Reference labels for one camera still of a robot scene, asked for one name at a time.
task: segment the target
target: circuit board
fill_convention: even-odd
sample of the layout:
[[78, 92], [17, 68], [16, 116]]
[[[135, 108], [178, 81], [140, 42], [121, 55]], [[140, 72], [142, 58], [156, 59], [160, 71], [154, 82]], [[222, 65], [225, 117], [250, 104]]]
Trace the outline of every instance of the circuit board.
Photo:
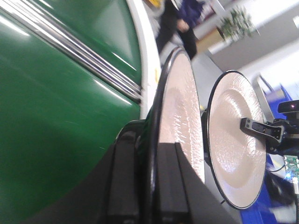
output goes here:
[[286, 177], [299, 177], [299, 159], [295, 155], [284, 155]]

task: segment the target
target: chrome bar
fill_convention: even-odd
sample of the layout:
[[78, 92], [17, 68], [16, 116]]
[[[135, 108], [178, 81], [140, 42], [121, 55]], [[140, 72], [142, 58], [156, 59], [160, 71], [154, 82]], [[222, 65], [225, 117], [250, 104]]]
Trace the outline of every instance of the chrome bar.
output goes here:
[[39, 5], [29, 0], [0, 0], [0, 9], [130, 99], [140, 101], [139, 85], [62, 28], [58, 20]]

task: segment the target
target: dark pants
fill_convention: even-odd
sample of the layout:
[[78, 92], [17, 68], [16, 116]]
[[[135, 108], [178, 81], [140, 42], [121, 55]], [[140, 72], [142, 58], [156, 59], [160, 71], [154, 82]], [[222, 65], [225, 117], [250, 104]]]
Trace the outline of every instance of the dark pants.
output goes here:
[[196, 51], [196, 43], [195, 43], [195, 35], [192, 28], [189, 28], [188, 31], [182, 33], [177, 30], [177, 12], [176, 8], [173, 6], [170, 0], [165, 0], [165, 11], [161, 16], [161, 24], [160, 24], [160, 31], [156, 38], [156, 43], [158, 47], [159, 54], [163, 50], [164, 46], [167, 44], [168, 41], [171, 40], [173, 34], [177, 31], [178, 35], [181, 37], [184, 48], [192, 59], [197, 51]]

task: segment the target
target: green curved surface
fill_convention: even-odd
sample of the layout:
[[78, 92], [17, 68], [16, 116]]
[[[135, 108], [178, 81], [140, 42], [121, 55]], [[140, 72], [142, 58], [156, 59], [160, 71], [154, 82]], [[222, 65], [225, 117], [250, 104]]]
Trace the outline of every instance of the green curved surface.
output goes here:
[[141, 84], [138, 39], [126, 0], [34, 0], [79, 40]]
[[0, 223], [19, 223], [66, 194], [139, 112], [0, 12]]

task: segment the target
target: potted plant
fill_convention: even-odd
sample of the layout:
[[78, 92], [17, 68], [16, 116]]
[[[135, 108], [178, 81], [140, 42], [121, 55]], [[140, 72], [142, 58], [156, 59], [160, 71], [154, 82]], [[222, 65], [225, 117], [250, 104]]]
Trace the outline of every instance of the potted plant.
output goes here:
[[246, 36], [251, 36], [255, 30], [251, 16], [246, 14], [246, 10], [234, 8], [229, 11], [228, 16], [221, 19], [219, 26], [197, 41], [197, 51], [205, 51], [223, 40], [228, 43], [236, 42]]
[[221, 19], [221, 24], [217, 29], [225, 41], [235, 42], [251, 36], [255, 27], [251, 22], [251, 16], [246, 14], [246, 10], [237, 7], [230, 11], [229, 16]]

